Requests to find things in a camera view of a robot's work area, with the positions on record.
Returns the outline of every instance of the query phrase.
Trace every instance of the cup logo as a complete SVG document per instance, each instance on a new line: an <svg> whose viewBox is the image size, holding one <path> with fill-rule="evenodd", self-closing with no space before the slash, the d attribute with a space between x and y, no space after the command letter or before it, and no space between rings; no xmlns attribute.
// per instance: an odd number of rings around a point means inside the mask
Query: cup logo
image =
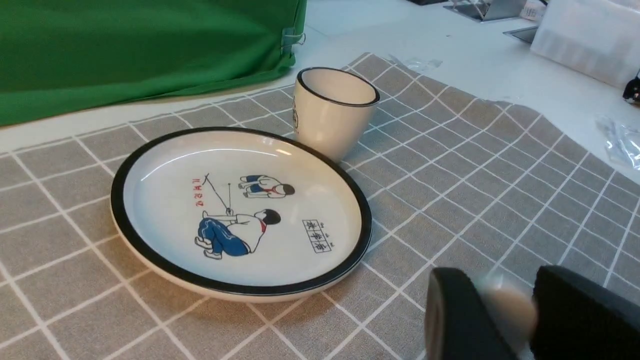
<svg viewBox="0 0 640 360"><path fill-rule="evenodd" d="M298 133L298 112L296 111L296 98L293 98L293 128Z"/></svg>

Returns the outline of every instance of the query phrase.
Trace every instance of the green cloth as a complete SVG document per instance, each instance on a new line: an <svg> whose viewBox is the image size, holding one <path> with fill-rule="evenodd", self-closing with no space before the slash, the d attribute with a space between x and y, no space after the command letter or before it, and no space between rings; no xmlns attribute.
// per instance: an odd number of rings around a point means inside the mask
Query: green cloth
<svg viewBox="0 0 640 360"><path fill-rule="evenodd" d="M306 9L306 0L0 3L0 126L276 79L295 62L283 31L301 34Z"/></svg>

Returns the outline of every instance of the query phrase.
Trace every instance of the placemat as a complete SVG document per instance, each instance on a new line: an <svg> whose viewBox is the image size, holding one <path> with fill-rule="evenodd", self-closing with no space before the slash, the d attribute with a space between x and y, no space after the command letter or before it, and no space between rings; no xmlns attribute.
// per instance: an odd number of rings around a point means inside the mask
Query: placemat
<svg viewBox="0 0 640 360"><path fill-rule="evenodd" d="M0 359L424 359L434 266L531 289L562 264L640 303L640 186L544 116L364 54L383 102L342 162L371 204L372 245L308 299L207 299L145 268L116 235L109 189L145 141L199 126L292 136L292 87L0 157Z"/></svg>

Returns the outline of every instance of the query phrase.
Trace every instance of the black cup rim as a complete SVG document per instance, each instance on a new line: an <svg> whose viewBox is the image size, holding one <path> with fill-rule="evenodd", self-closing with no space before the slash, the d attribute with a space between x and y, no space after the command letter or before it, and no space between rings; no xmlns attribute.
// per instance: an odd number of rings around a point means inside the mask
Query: black cup rim
<svg viewBox="0 0 640 360"><path fill-rule="evenodd" d="M303 75L305 72L307 72L307 71L311 71L311 70L331 70L331 71L343 72L343 73L345 73L345 74L347 74L347 75L350 75L350 76L353 76L354 78L357 78L357 79L359 79L360 81L363 81L365 84L367 84L367 85L371 86L371 88L373 89L373 92L376 94L376 96L374 97L374 99L373 99L372 101L369 101L369 102L366 102L366 103L363 103L363 104L352 104L352 103L350 103L350 102L342 102L342 101L338 101L338 100L335 100L335 99L331 99L330 97L323 96L323 95L321 95L321 94L319 94L319 93L317 93L317 92L313 91L313 90L312 90L312 89L311 89L311 88L310 88L310 87L309 87L309 86L304 82L304 80L302 79L302 75ZM298 72L298 76L297 76L297 78L296 78L296 79L298 80L298 83L299 83L299 84L300 84L300 85L301 85L301 86L302 86L306 91L310 92L311 94L313 94L313 95L314 95L314 96L316 96L316 97L319 97L319 98L320 98L320 99L322 99L322 100L329 101L329 102L332 102L332 103L334 103L334 104L338 104L338 105L342 105L342 106L349 106L349 107L352 107L352 108L368 108L368 107L370 107L370 106L372 106L372 105L377 104L377 103L380 101L380 93L378 92L378 89L377 89L375 86L373 86L373 84L372 84L372 83L368 82L368 80L366 80L366 79L364 79L364 78L362 78L362 77L360 77L360 76L357 76L356 74L352 74L352 73L350 73L350 72L348 72L348 71L345 71L345 70L335 69L335 68L332 68L332 67L308 67L308 68L306 68L306 69L302 69L302 70L300 70L300 71Z"/></svg>

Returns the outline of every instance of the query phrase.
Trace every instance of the plate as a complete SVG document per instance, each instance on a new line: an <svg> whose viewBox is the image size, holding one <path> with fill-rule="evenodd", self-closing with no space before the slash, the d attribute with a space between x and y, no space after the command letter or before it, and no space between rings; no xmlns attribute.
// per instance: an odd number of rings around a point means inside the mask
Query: plate
<svg viewBox="0 0 640 360"><path fill-rule="evenodd" d="M294 140L203 127L164 135L118 169L111 213L153 271L224 300L322 291L360 262L371 210L352 178Z"/></svg>

